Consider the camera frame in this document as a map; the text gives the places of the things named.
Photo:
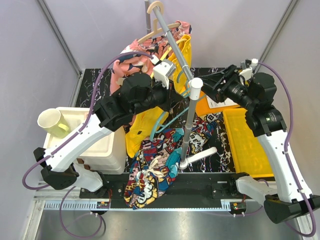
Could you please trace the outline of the teal plastic hanger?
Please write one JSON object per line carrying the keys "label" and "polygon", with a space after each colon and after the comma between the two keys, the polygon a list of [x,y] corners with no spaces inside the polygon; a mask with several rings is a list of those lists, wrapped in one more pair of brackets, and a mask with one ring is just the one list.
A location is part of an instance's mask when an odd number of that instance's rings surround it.
{"label": "teal plastic hanger", "polygon": [[[180,94],[184,99],[188,98],[190,96],[190,87],[189,87],[189,81],[186,80],[184,84],[184,91]],[[166,113],[163,112],[157,121],[155,122],[155,125],[153,126],[149,139],[153,142],[155,134],[161,133],[164,129],[166,129],[169,125],[171,125],[176,119],[181,117],[185,112],[189,110],[189,107],[185,108],[183,111],[181,111],[178,115],[176,115],[172,120],[170,120],[167,124],[163,125],[161,124],[162,120],[165,120]]]}

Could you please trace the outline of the comic print shorts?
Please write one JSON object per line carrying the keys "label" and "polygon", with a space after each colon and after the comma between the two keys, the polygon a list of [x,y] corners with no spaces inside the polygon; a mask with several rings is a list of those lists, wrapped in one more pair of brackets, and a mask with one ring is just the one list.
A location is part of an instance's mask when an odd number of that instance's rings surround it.
{"label": "comic print shorts", "polygon": [[[206,148],[221,120],[212,113],[194,118],[188,156]],[[133,157],[127,157],[124,171],[128,181],[123,194],[127,207],[141,209],[166,193],[179,174],[183,137],[183,127],[166,128],[153,140],[146,137]]]}

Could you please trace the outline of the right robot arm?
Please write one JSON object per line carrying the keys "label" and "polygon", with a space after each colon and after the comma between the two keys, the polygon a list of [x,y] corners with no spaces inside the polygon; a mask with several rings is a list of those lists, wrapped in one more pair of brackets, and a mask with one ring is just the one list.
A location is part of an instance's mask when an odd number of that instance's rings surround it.
{"label": "right robot arm", "polygon": [[245,121],[262,146],[276,181],[276,188],[259,183],[245,172],[234,174],[227,185],[228,195],[246,195],[263,206],[275,224],[309,214],[320,208],[320,197],[306,184],[289,139],[292,126],[287,126],[279,110],[273,106],[277,91],[272,75],[253,70],[248,77],[235,65],[201,76],[202,91],[213,101],[230,99],[246,110]]}

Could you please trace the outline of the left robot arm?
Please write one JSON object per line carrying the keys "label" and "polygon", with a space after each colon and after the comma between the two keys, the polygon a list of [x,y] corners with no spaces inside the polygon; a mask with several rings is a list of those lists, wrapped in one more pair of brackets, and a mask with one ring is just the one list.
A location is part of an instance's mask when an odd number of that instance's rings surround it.
{"label": "left robot arm", "polygon": [[68,134],[61,145],[39,147],[33,152],[41,163],[43,180],[55,190],[77,186],[103,198],[108,193],[107,184],[97,172],[77,167],[76,158],[100,139],[130,123],[135,115],[155,107],[167,112],[182,99],[172,81],[165,87],[146,73],[132,74],[116,92],[98,100],[88,122]]}

